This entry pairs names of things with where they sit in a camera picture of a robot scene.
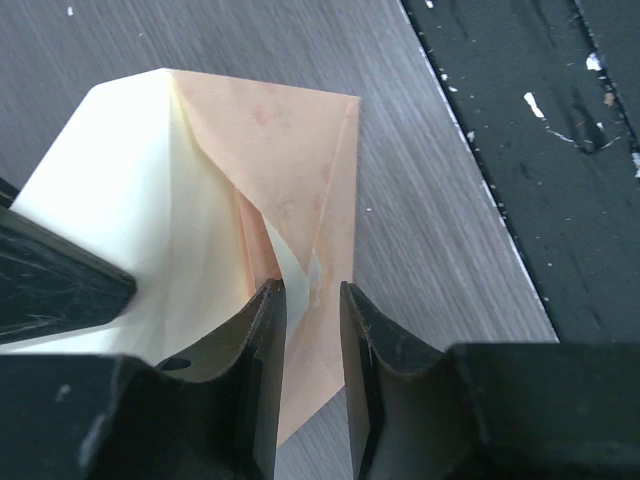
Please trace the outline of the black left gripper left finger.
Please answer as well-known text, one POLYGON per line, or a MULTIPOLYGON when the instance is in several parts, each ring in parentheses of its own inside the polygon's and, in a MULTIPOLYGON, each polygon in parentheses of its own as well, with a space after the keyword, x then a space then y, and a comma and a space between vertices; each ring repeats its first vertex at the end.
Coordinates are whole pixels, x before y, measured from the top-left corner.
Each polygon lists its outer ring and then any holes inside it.
POLYGON ((286 291, 158 365, 126 355, 5 355, 5 479, 270 479, 286 291))

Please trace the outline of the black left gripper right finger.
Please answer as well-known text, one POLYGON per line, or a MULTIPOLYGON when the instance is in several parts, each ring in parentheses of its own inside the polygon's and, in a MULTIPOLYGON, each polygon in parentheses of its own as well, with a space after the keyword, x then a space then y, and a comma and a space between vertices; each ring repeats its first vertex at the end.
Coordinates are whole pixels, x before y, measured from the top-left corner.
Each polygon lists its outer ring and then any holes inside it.
POLYGON ((357 479, 635 479, 635 343, 428 345, 355 284, 340 332, 357 479))

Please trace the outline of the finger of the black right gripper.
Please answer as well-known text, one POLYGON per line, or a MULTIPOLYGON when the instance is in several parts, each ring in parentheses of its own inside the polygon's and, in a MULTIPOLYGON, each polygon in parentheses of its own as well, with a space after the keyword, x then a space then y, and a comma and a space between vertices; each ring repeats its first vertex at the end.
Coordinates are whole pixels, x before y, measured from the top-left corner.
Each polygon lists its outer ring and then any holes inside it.
POLYGON ((1 342, 105 325, 137 285, 128 273, 13 212, 1 182, 1 342))

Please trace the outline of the pink envelope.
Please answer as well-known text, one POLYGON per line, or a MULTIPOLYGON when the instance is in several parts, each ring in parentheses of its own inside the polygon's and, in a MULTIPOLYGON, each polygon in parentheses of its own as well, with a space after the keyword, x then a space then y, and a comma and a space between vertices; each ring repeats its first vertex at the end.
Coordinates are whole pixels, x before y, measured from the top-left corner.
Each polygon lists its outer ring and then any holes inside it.
POLYGON ((184 70, 173 80, 197 145, 236 190, 249 271, 286 288, 286 440, 344 383, 339 293, 354 271, 360 100, 184 70))

